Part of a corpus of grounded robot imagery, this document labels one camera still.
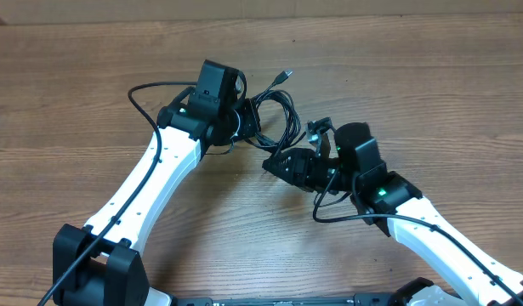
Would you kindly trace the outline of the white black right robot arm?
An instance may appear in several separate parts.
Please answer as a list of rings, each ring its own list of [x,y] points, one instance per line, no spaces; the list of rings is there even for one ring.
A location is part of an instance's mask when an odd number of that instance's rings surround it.
[[[321,224],[363,220],[416,253],[455,292],[453,305],[523,305],[523,274],[499,263],[453,227],[414,184],[388,171],[365,122],[310,122],[312,148],[277,150],[265,171],[317,193]]]

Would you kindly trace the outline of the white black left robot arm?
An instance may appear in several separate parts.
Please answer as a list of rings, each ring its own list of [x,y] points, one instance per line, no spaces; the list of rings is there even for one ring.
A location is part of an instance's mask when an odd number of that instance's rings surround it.
[[[211,60],[195,82],[150,119],[153,136],[111,199],[78,228],[64,224],[53,242],[53,285],[40,304],[172,305],[153,288],[142,256],[171,196],[210,146],[241,136],[247,108],[242,71]]]

